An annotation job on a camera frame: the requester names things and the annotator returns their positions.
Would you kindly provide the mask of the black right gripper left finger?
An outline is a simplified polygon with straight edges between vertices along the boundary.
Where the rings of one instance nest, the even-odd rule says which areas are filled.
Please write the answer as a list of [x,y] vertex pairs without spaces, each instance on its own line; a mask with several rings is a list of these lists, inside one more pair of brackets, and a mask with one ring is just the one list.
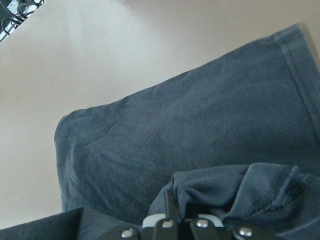
[[171,190],[167,190],[165,196],[165,216],[168,219],[179,220],[181,218],[179,212],[178,200]]

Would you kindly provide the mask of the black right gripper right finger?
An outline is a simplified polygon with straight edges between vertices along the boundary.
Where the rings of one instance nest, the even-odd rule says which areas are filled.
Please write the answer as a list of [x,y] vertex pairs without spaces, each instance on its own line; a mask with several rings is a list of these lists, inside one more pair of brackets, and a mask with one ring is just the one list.
[[198,205],[195,203],[188,203],[185,208],[184,219],[191,220],[198,218]]

